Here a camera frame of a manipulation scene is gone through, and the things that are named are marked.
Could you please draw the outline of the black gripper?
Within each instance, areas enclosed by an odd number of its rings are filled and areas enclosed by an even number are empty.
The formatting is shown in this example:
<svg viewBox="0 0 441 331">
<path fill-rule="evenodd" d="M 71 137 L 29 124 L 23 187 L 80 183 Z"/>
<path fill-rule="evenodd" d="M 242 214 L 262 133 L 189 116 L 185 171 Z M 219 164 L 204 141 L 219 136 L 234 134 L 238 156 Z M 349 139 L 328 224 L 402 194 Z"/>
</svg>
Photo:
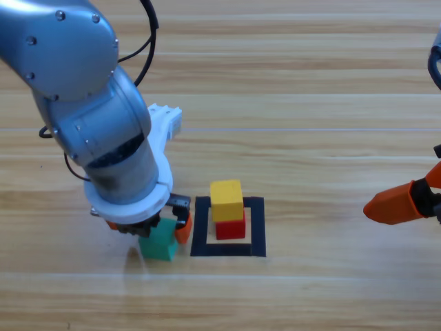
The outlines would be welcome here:
<svg viewBox="0 0 441 331">
<path fill-rule="evenodd" d="M 190 213 L 191 198 L 180 194 L 171 193 L 167 203 L 172 208 L 172 214 L 176 220 L 172 220 L 172 229 L 174 236 L 179 244 L 186 244 L 192 232 L 192 215 Z M 148 238 L 152 229 L 157 229 L 163 225 L 165 220 L 160 216 L 161 212 L 156 213 L 150 219 L 134 224 L 117 224 L 106 221 L 111 230 L 119 231 L 123 234 L 138 235 Z"/>
<path fill-rule="evenodd" d="M 440 145 L 434 148 L 440 159 Z M 418 219 L 437 217 L 440 222 L 441 162 L 425 176 L 394 188 L 379 192 L 363 208 L 368 219 L 387 225 L 396 225 Z"/>
</svg>

